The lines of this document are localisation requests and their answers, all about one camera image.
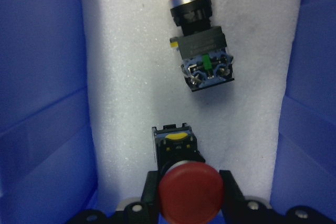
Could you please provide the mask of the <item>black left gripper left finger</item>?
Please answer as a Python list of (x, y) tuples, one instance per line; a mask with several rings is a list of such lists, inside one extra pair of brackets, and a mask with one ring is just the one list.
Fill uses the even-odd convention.
[(158, 223), (160, 214), (160, 201), (158, 187), (161, 175), (159, 171), (149, 171), (146, 176), (141, 201), (146, 204), (150, 223)]

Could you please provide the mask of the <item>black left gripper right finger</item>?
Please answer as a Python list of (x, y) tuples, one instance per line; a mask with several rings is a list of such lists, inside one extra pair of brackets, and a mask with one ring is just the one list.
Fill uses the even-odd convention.
[(221, 211), (225, 223), (243, 223), (245, 197), (236, 183), (231, 171), (220, 170), (224, 185)]

